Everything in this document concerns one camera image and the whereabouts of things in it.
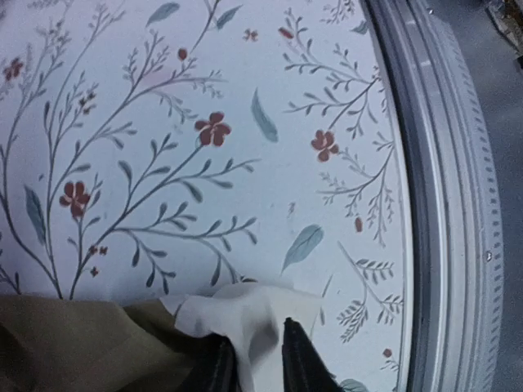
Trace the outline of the khaki underwear cream waistband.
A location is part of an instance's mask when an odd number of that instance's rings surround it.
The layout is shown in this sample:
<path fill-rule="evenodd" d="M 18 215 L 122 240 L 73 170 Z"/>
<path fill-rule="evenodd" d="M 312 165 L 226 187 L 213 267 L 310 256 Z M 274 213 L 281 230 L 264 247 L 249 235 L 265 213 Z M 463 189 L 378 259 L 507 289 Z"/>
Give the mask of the khaki underwear cream waistband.
<path fill-rule="evenodd" d="M 127 306 L 4 295 L 1 388 L 170 391 L 218 335 L 234 349 L 237 390 L 281 391 L 284 321 L 310 330 L 320 305 L 318 296 L 260 283 Z"/>

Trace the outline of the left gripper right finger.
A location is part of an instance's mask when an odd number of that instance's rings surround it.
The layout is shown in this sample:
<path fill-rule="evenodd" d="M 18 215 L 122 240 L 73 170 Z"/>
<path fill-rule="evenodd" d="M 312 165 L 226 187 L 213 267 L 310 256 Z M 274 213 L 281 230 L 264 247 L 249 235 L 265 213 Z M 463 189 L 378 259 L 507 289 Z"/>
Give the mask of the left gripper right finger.
<path fill-rule="evenodd" d="M 285 392 L 338 392 L 339 385 L 298 321 L 286 318 L 282 345 Z"/>

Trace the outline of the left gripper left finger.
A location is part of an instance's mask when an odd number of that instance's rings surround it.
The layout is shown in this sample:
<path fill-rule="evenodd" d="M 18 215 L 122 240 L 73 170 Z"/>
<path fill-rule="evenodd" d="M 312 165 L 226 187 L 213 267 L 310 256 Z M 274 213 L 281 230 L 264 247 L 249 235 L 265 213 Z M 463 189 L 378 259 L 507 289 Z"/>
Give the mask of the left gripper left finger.
<path fill-rule="evenodd" d="M 237 390 L 235 350 L 225 336 L 212 335 L 211 345 L 181 383 L 182 391 Z"/>

